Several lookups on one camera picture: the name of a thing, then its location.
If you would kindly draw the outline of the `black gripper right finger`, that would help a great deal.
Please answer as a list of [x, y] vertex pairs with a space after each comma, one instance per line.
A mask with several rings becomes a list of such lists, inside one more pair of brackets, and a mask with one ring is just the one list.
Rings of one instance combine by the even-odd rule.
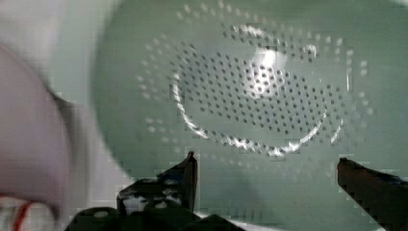
[[408, 188], [401, 178], [347, 158], [337, 164], [338, 185], [386, 231], [407, 231]]

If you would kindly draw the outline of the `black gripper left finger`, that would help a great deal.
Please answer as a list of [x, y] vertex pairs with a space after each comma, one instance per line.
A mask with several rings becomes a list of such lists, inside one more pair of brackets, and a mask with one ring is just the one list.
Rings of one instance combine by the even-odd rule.
[[152, 202], [173, 201], [192, 211], [198, 180], [198, 162], [194, 152], [179, 164], [153, 178], [142, 178], [121, 190], [116, 197], [116, 208], [124, 216], [142, 212]]

